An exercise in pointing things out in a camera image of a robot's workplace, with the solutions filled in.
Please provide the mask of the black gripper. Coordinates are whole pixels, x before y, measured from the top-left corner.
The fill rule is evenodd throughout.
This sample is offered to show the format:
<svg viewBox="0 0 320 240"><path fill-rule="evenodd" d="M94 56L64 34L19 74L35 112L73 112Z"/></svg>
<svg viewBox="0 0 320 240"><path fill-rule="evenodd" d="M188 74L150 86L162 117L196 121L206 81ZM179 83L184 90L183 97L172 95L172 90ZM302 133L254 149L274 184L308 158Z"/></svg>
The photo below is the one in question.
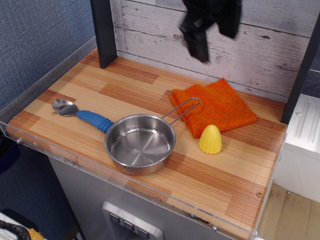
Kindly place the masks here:
<svg viewBox="0 0 320 240"><path fill-rule="evenodd" d="M201 63L209 61L205 22L216 21L219 0L183 0L187 14L179 29L189 54ZM217 19L219 32L231 39L237 36L242 15L241 0L224 0Z"/></svg>

